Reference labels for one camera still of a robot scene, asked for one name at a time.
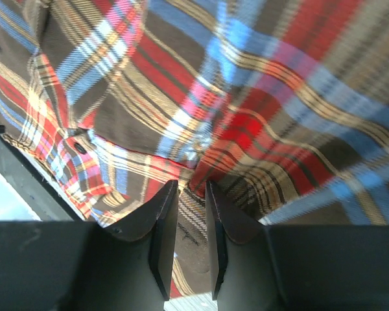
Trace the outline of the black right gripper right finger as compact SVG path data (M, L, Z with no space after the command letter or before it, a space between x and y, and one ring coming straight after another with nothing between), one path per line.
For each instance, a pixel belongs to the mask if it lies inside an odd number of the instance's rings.
M389 226L264 225L206 185L219 310L389 310Z

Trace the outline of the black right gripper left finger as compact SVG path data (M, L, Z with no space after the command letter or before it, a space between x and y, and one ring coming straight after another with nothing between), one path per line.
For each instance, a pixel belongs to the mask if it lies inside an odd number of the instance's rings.
M178 183L108 227L0 222L0 310L162 310L171 293Z

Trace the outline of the brown red plaid shirt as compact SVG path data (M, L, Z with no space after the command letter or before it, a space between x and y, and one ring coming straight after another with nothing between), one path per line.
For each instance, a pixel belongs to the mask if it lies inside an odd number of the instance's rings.
M178 181L172 297L210 290L205 187L266 224L389 225L389 1L0 1L0 124L106 227Z

